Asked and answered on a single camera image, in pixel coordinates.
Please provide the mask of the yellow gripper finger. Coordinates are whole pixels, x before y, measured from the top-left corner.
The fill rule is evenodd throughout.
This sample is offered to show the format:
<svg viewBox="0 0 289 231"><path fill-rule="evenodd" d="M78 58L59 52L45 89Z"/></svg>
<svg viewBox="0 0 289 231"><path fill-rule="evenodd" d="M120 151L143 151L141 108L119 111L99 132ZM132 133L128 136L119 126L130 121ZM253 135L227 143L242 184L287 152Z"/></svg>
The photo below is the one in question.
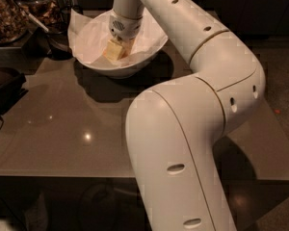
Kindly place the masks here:
<svg viewBox="0 0 289 231"><path fill-rule="evenodd" d="M103 56L110 61L120 60L130 54L132 43L130 41L111 38L107 41Z"/></svg>

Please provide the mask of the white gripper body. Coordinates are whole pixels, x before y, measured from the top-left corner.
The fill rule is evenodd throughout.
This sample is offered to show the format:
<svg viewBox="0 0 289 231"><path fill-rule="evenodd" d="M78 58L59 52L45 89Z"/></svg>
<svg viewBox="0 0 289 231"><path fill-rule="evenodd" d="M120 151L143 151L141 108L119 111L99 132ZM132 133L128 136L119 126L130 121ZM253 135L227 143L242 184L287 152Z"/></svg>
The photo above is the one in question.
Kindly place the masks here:
<svg viewBox="0 0 289 231"><path fill-rule="evenodd" d="M109 30L113 37L128 41L134 39L140 32L141 19L125 18L114 11L110 12Z"/></svg>

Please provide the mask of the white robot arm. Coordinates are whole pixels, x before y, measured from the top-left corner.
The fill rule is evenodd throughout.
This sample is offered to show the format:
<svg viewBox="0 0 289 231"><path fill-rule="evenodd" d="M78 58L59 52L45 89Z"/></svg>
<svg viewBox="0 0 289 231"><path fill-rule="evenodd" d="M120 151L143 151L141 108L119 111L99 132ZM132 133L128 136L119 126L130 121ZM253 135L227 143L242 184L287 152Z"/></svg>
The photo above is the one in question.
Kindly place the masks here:
<svg viewBox="0 0 289 231"><path fill-rule="evenodd" d="M112 34L133 38L144 12L192 70L143 91L127 112L127 148L151 229L237 231L212 149L259 106L263 67L191 0L114 0Z"/></svg>

